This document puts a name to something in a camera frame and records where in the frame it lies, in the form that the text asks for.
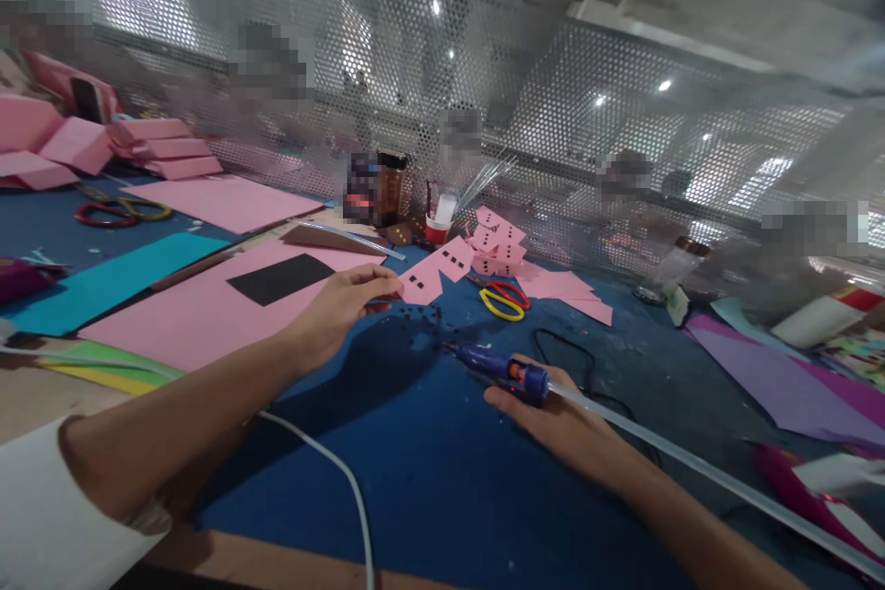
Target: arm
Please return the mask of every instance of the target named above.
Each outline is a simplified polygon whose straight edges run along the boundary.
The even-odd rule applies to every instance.
[[[562,369],[545,368],[554,381],[577,391]],[[627,502],[702,590],[805,587],[708,512],[600,417],[557,395],[550,395],[543,408],[527,406],[498,387],[490,387],[485,398],[563,463]]]
[[[392,298],[401,288],[392,270],[377,265],[335,274],[279,333],[69,423],[60,442],[77,485],[106,515],[125,520],[221,434],[329,361],[357,320],[390,308],[367,302]]]

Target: white sleeve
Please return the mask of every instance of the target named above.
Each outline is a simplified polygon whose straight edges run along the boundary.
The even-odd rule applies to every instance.
[[[155,501],[130,527],[92,504],[62,456],[64,424],[58,419],[0,446],[4,590],[104,590],[169,531],[171,519]]]

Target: hand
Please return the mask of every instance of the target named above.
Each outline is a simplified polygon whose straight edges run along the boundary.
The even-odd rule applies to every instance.
[[[303,371],[311,372],[335,356],[360,318],[390,311],[390,304],[383,300],[399,299],[402,289],[396,272],[380,265],[361,265],[337,272],[325,282],[310,306],[276,338],[298,353]]]
[[[577,385],[562,369],[540,364],[525,355],[515,357],[543,367],[555,383],[578,392]],[[566,466],[616,493],[622,493],[636,474],[644,475],[649,472],[648,468],[654,469],[604,419],[559,395],[549,395],[543,408],[524,404],[500,387],[487,389],[485,399],[528,431]]]

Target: yellow paper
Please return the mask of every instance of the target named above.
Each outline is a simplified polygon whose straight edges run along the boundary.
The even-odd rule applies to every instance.
[[[75,378],[90,381],[91,383],[102,384],[106,387],[111,387],[112,389],[120,390],[121,392],[126,392],[133,396],[153,392],[158,387],[158,385],[142,383],[141,381],[135,381],[131,378],[124,378],[122,376],[113,375],[112,373],[98,372],[94,369],[88,369],[81,366],[55,363],[42,364],[41,366],[43,369],[48,369],[49,371],[64,373],[66,375],[74,376]]]

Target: craft table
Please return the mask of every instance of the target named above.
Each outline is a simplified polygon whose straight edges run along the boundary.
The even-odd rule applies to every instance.
[[[80,229],[62,225],[79,226],[70,215],[84,201],[74,194],[34,195],[30,204],[22,194],[0,195],[0,218],[18,213],[32,219],[27,237],[14,238],[12,253],[42,246],[59,262],[81,254],[93,260],[85,249],[94,244],[121,253],[124,243],[135,248],[156,240],[152,233],[164,225],[141,224],[107,234],[107,242],[84,241]],[[218,229],[200,232],[225,237],[214,234],[224,233]],[[406,253],[408,263],[385,264],[403,272],[426,255],[416,247]],[[376,567],[394,571],[384,573],[385,586],[440,587],[416,577],[481,588],[690,586],[620,501],[569,473],[486,406],[482,387],[440,351],[443,341],[491,343],[502,352],[538,357],[532,330],[556,331],[593,353],[596,390],[626,402],[644,426],[769,494],[742,439],[810,458],[836,451],[777,430],[662,310],[639,303],[621,285],[581,276],[615,308],[611,328],[560,301],[535,301],[522,323],[507,323],[482,306],[475,286],[443,277],[444,294],[433,307],[400,305],[361,322],[332,362],[274,406],[353,469],[367,503]],[[552,339],[542,343],[551,363],[573,371],[581,366],[575,351]],[[0,372],[0,441],[124,398],[42,370]],[[663,466],[713,512],[739,504],[678,463],[665,458]],[[885,511],[877,509],[873,505],[864,516],[883,527]],[[259,587],[295,574],[328,586],[362,585],[359,522],[346,481],[320,455],[264,421],[203,491],[195,520],[207,529],[174,534],[152,560]],[[736,512],[729,523],[814,587],[863,587],[753,510]],[[267,570],[274,566],[283,573],[276,580]]]

